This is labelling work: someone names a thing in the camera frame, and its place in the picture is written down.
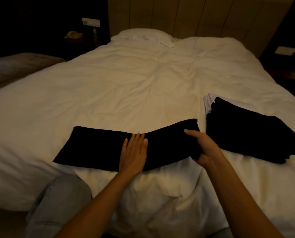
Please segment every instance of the gray jeans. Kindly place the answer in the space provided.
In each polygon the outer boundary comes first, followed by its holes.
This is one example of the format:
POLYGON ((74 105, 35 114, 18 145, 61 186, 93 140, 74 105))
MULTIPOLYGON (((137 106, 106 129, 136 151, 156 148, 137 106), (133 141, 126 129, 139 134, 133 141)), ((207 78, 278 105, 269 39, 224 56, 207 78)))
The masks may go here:
MULTIPOLYGON (((24 238, 52 238, 92 199, 91 190, 76 175, 51 181, 37 197, 27 215, 24 238)), ((229 228, 211 238, 232 238, 229 228)))

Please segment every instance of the person's right arm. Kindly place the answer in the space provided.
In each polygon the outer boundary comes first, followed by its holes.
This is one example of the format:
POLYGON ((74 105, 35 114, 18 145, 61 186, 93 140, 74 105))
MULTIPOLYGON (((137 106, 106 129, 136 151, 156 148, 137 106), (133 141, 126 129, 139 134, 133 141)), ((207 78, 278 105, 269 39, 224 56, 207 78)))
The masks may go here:
POLYGON ((205 168, 234 238, 284 238, 259 208, 218 145, 206 134, 184 130, 203 149, 197 163, 205 168))

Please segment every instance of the person's left arm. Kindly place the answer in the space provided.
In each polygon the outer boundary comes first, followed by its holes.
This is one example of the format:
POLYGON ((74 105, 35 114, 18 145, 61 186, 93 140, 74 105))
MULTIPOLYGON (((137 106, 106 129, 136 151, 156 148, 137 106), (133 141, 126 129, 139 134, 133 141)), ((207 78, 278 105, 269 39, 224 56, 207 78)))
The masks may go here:
POLYGON ((116 209, 121 196, 132 180, 142 172, 148 147, 144 134, 133 134, 122 146, 119 172, 110 183, 54 238, 100 238, 116 209))

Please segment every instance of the white folded garment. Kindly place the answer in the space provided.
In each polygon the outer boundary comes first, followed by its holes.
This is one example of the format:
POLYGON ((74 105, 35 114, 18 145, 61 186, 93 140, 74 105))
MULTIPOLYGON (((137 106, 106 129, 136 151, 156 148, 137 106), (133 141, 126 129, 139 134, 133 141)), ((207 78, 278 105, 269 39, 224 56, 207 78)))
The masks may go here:
POLYGON ((225 98, 225 97, 222 97, 222 96, 218 96, 216 94, 207 94, 206 96, 204 96, 204 105, 205 105, 205 113, 208 114, 211 112, 211 104, 215 102, 215 98, 221 98, 233 105, 236 105, 240 108, 245 108, 247 110, 250 110, 250 111, 253 111, 253 112, 256 112, 258 113, 257 109, 255 106, 253 106, 252 104, 248 104, 248 103, 243 103, 243 102, 240 102, 240 101, 237 101, 237 100, 232 100, 232 99, 229 99, 229 98, 225 98))

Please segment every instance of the white bedsheet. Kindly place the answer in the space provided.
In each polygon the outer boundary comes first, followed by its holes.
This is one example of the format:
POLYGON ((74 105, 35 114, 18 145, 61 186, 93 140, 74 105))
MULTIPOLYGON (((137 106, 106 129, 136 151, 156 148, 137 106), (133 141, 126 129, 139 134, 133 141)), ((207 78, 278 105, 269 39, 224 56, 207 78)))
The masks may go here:
MULTIPOLYGON (((173 48, 119 40, 0 89, 0 207, 28 210, 44 185, 64 172, 76 172, 95 196, 114 172, 52 163, 74 126, 149 132, 198 118, 205 131, 208 93, 253 104, 295 131, 295 98, 230 38, 194 37, 173 48)), ((277 165, 224 153, 265 214, 295 237, 295 156, 277 165)), ((205 170, 187 158, 138 176, 108 230, 204 237, 226 226, 205 170)))

